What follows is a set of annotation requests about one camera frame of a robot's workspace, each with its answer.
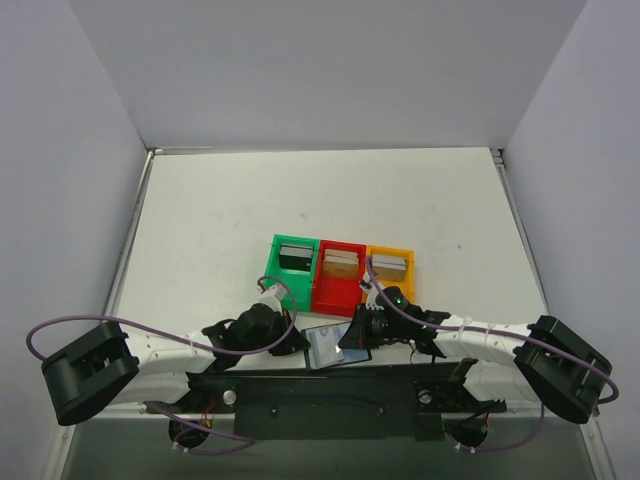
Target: wall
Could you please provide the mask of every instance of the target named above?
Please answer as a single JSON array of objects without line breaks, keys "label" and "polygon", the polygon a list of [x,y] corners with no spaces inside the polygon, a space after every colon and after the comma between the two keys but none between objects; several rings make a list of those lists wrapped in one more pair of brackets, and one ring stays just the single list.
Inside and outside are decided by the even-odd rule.
[{"label": "wall", "polygon": [[142,138],[504,147],[585,0],[70,0]]},{"label": "wall", "polygon": [[[145,151],[63,0],[1,2],[0,65],[0,478],[30,479],[55,417],[24,336],[100,311]],[[73,327],[38,346],[52,353],[86,328]]]},{"label": "wall", "polygon": [[505,152],[552,313],[606,354],[618,477],[640,472],[640,3],[590,0]]}]

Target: bolt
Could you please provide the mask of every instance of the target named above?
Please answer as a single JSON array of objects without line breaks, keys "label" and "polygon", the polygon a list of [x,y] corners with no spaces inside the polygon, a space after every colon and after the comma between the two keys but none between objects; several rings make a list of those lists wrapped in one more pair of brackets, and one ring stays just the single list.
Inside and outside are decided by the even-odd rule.
[{"label": "bolt", "polygon": [[226,390],[222,394],[222,401],[224,402],[225,405],[231,406],[234,403],[236,403],[237,399],[238,399],[238,395],[233,390]]},{"label": "bolt", "polygon": [[418,393],[418,401],[420,403],[426,405],[428,403],[431,403],[431,400],[433,400],[433,397],[431,396],[429,390],[420,390],[420,393]]}]

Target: metal frame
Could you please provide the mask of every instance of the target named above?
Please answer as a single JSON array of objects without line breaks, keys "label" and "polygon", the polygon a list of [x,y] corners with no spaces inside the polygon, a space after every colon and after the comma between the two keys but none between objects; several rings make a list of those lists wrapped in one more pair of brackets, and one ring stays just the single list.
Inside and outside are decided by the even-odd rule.
[{"label": "metal frame", "polygon": [[[107,297],[107,301],[105,303],[104,312],[106,315],[114,314],[118,308],[120,296],[122,294],[122,289],[124,287],[124,280],[127,273],[127,267],[129,265],[129,258],[131,256],[131,250],[133,248],[133,243],[135,241],[138,222],[140,220],[142,206],[144,204],[144,197],[146,194],[146,189],[149,183],[149,178],[150,178],[151,170],[153,167],[154,156],[155,155],[178,155],[178,154],[197,155],[197,154],[214,153],[214,152],[215,150],[211,148],[202,148],[202,149],[199,149],[199,148],[164,148],[164,149],[150,148],[148,150],[147,160],[145,162],[145,165],[140,177],[140,181],[138,183],[136,200],[134,204],[133,213],[131,216],[131,221],[129,223],[129,228],[127,230],[127,235],[125,237],[124,245],[120,253],[117,268],[116,268],[113,281],[111,284],[111,288],[109,291],[109,296]],[[503,186],[505,195],[507,197],[507,201],[511,208],[514,221],[516,222],[516,227],[518,229],[518,232],[520,233],[520,238],[522,240],[522,244],[525,249],[527,258],[529,259],[531,269],[535,276],[535,280],[538,285],[540,295],[542,296],[543,303],[545,305],[545,310],[548,312],[546,295],[544,293],[542,282],[540,281],[540,276],[538,274],[538,269],[536,267],[535,259],[529,244],[529,240],[527,238],[524,225],[518,213],[516,202],[511,192],[511,188],[510,188],[508,177],[505,170],[505,165],[502,161],[501,152],[499,150],[492,149],[491,154],[494,158],[494,163],[496,166],[498,177],[502,182],[502,186]],[[531,408],[531,404],[515,405],[511,403],[510,409],[502,415],[534,417],[538,415],[538,409]],[[154,417],[155,416],[146,415],[145,409],[141,409],[134,405],[121,405],[121,406],[110,407],[97,416],[97,418],[131,418],[131,419],[140,419],[140,418],[151,419]],[[218,415],[217,417],[221,419],[222,417],[224,417],[224,420],[231,420],[234,418],[234,415],[224,414],[224,415]],[[73,438],[74,431],[75,431],[75,426],[58,427],[55,433],[55,436],[53,438],[53,442],[49,450],[47,462],[45,464],[45,468],[43,471],[43,475],[42,475],[43,480],[57,480],[61,477],[66,460],[67,460],[67,455],[69,453],[71,439]],[[602,437],[602,432],[600,430],[597,417],[592,416],[589,422],[586,425],[583,425],[581,427],[581,431],[583,434],[588,455],[591,459],[591,465],[593,467],[596,478],[598,480],[615,480],[616,478],[615,473],[613,470],[613,466],[611,464],[611,460],[609,458],[609,454],[607,452],[606,445],[604,443],[604,439]]]}]

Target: gray floor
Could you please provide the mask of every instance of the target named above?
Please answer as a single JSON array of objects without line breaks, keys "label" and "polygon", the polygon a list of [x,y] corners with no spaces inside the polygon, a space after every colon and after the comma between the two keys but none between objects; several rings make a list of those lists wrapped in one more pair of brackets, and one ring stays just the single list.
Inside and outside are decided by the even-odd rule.
[{"label": "gray floor", "polygon": [[[522,438],[535,419],[494,418],[492,444]],[[203,447],[228,443],[209,439]],[[576,425],[549,418],[530,444],[506,453],[456,453],[449,441],[266,441],[243,452],[172,453],[164,419],[94,419],[80,425],[63,479],[593,479]]]}]

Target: white table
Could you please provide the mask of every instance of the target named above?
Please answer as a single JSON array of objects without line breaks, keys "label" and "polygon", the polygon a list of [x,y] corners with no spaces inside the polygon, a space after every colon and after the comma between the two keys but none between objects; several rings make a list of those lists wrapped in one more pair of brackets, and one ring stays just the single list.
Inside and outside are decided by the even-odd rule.
[{"label": "white table", "polygon": [[[489,150],[444,148],[156,156],[118,315],[173,333],[236,318],[276,233],[413,250],[422,308],[498,324],[545,311]],[[298,328],[347,320],[304,313]],[[264,353],[235,368],[303,367]]]}]

